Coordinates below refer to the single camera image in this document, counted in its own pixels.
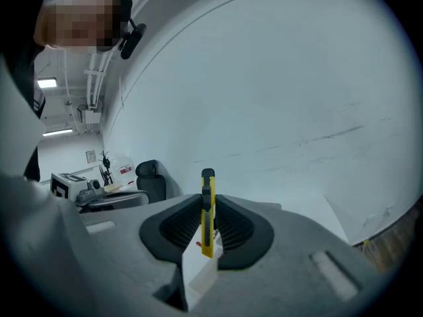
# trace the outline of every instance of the person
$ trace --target person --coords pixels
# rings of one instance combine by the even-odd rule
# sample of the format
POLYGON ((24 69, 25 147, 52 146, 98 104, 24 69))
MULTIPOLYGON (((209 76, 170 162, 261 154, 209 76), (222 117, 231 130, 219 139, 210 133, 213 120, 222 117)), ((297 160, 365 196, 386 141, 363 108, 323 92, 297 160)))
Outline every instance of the person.
MULTIPOLYGON (((12 35, 1 41, 5 61, 20 93, 41 117, 46 100, 34 79, 34 60, 45 47, 106 52, 124 37, 132 0, 20 0, 29 7, 24 18, 11 16, 12 35)), ((25 177, 40 181, 37 149, 25 177)))

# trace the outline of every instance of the fluorescent light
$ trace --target fluorescent light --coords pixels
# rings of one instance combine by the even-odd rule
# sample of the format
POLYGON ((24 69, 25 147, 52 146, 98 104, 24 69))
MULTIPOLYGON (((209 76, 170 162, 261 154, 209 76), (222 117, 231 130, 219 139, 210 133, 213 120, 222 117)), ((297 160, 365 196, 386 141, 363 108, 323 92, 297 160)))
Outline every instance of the fluorescent light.
POLYGON ((51 131, 50 133, 42 134, 43 136, 51 136, 51 135, 57 135, 57 134, 64 134, 64 133, 71 133, 72 129, 65 129, 65 130, 59 130, 59 131, 51 131))
POLYGON ((38 86, 40 88, 52 88, 57 87, 58 84, 56 83, 56 78, 50 78, 50 79, 38 79, 38 86))

